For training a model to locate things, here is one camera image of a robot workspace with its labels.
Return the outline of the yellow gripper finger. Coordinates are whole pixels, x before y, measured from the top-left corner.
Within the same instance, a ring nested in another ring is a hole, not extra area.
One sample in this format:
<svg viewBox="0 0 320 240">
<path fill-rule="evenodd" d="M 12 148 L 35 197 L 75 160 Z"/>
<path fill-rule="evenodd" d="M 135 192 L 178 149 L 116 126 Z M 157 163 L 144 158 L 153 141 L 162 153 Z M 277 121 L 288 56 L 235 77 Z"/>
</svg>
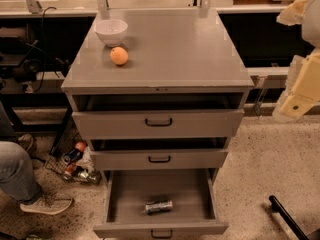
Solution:
<svg viewBox="0 0 320 240">
<path fill-rule="evenodd" d="M 307 2 L 308 0 L 295 0 L 280 12 L 276 21 L 287 26 L 301 25 Z"/>
<path fill-rule="evenodd" d="M 299 119 L 320 101 L 320 54 L 306 58 L 295 56 L 290 64 L 285 99 L 279 112 L 288 118 Z"/>
</svg>

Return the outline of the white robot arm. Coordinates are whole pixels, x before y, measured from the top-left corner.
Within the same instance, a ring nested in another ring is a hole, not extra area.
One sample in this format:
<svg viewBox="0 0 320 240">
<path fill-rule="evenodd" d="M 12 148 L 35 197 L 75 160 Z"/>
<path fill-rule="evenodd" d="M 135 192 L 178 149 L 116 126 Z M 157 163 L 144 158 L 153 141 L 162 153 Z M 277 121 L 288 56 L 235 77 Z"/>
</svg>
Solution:
<svg viewBox="0 0 320 240">
<path fill-rule="evenodd" d="M 300 24 L 302 38 L 314 47 L 306 57 L 293 57 L 286 88 L 272 113 L 276 120 L 290 122 L 300 119 L 320 101 L 320 0 L 295 0 L 278 15 L 277 22 Z"/>
</svg>

